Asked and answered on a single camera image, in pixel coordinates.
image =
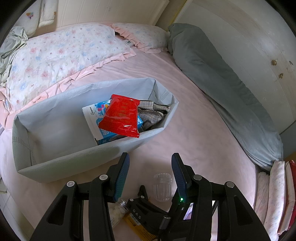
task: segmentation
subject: pink ruffle trim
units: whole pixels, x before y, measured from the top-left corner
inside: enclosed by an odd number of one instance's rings
[[[15,116],[20,113],[21,111],[27,109],[28,107],[43,101],[49,97],[52,97],[54,95],[57,95],[59,93],[62,93],[66,91],[70,85],[72,84],[73,81],[77,81],[84,76],[87,76],[89,74],[93,74],[96,69],[101,68],[104,64],[108,64],[111,61],[124,61],[125,59],[136,56],[135,51],[131,48],[131,51],[128,53],[120,53],[117,54],[113,57],[107,58],[103,61],[100,61],[94,65],[91,65],[83,70],[78,71],[77,73],[59,81],[58,83],[54,84],[52,87],[48,88],[46,91],[42,92],[40,95],[38,95],[36,98],[31,100],[28,104],[26,104],[23,108],[20,110],[14,111],[13,108],[9,105],[8,109],[5,108],[5,102],[6,102],[6,97],[5,97],[5,88],[0,87],[0,124],[5,128],[5,129],[11,129],[13,120]]]
[[[150,49],[150,48],[146,47],[143,43],[141,43],[140,40],[138,40],[136,38],[136,36],[134,34],[132,34],[131,32],[129,32],[125,29],[119,28],[119,27],[115,26],[114,24],[112,24],[111,27],[114,29],[115,32],[119,33],[120,36],[124,37],[125,39],[128,39],[129,41],[132,41],[134,43],[134,45],[139,50],[141,50],[145,53],[160,53],[161,51],[164,51],[164,52],[168,51],[168,49],[166,47]]]

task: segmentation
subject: red fabric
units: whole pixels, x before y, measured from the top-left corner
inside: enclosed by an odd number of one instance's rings
[[[139,100],[113,94],[99,128],[119,135],[139,138],[138,105]]]
[[[295,189],[295,193],[296,193],[296,164],[293,160],[290,161],[290,167],[291,167],[291,171],[292,171],[292,177],[293,177],[293,183],[294,183],[294,189]],[[293,208],[293,213],[292,213],[292,217],[289,223],[289,228],[288,230],[291,228],[292,224],[294,223],[296,219],[296,203],[294,205]]]

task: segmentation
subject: barcode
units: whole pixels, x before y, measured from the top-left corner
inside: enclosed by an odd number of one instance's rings
[[[140,222],[135,218],[134,215],[130,214],[130,216],[136,222],[137,225],[141,225]]]

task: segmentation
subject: yellow packet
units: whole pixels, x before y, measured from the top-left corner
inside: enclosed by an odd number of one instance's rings
[[[127,213],[123,219],[142,241],[152,241],[157,237],[149,233],[131,213]]]

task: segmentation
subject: transparent plastic jar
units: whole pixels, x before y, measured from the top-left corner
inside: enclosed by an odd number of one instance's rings
[[[153,189],[157,201],[168,201],[172,196],[172,176],[168,173],[155,174]]]
[[[126,201],[118,199],[116,203],[108,203],[109,215],[112,228],[119,224],[123,216],[128,212],[126,208]]]

